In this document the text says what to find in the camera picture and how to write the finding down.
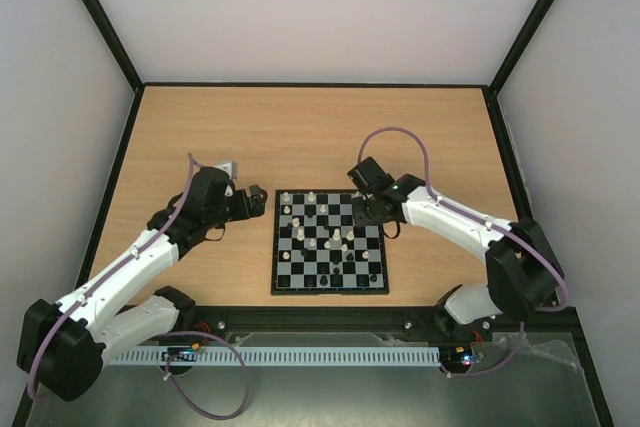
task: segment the wooden table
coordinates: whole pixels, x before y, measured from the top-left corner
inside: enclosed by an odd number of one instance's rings
[[[413,130],[429,149],[436,188],[480,211],[515,219],[479,89],[147,87],[129,142],[92,276],[123,252],[179,193],[187,152],[212,165],[234,159],[236,185],[271,198],[263,217],[229,224],[148,284],[138,303],[172,285],[199,305],[428,306],[454,285],[486,279],[484,266],[449,241],[405,226],[387,241],[388,295],[272,296],[275,189],[353,188],[347,171],[364,137],[383,126]],[[395,177],[423,177],[420,150],[397,133],[367,148]]]

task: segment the chessboard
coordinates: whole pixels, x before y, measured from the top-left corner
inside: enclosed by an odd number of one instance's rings
[[[272,294],[388,294],[382,226],[355,227],[355,190],[277,190]]]

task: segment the robotic arm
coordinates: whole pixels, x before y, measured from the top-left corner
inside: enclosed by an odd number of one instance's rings
[[[18,366],[26,372],[31,370],[45,335],[77,302],[80,306],[60,326],[37,371],[37,380],[66,401],[84,393],[121,353],[156,335],[190,328],[195,302],[172,287],[164,287],[141,305],[116,314],[153,277],[205,241],[209,230],[224,229],[228,222],[264,214],[266,192],[257,185],[249,187],[249,194],[236,190],[236,171],[232,161],[202,167],[193,176],[177,218],[147,249],[138,250],[174,214],[182,194],[156,212],[147,223],[147,230],[91,281],[54,304],[42,299],[35,302],[25,314]],[[133,258],[118,268],[128,256]],[[106,276],[109,277],[100,290],[85,297]]]
[[[406,174],[396,181],[371,157],[358,163],[348,175],[362,194],[353,201],[356,225],[403,222],[424,227],[485,264],[486,285],[457,286],[438,302],[440,313],[436,321],[445,333],[456,325],[502,313],[513,320],[526,321],[554,293],[557,282],[552,273],[521,249],[509,233],[533,247],[564,277],[549,242],[533,219],[522,218],[513,223],[474,211],[439,193],[434,198],[424,180]]]

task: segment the white wall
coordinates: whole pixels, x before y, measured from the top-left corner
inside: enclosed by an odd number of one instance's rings
[[[640,0],[557,0],[500,96],[616,425],[638,425]]]
[[[488,83],[535,0],[102,0],[145,81]]]
[[[0,0],[0,424],[22,316],[74,284],[132,92],[80,0]]]

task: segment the perforated metal strip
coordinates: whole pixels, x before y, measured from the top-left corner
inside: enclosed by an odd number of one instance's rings
[[[139,346],[117,357],[110,365],[164,364],[168,347]],[[435,347],[237,347],[249,366],[379,366],[438,367]],[[224,347],[207,347],[202,354],[184,354],[181,365],[238,365]]]

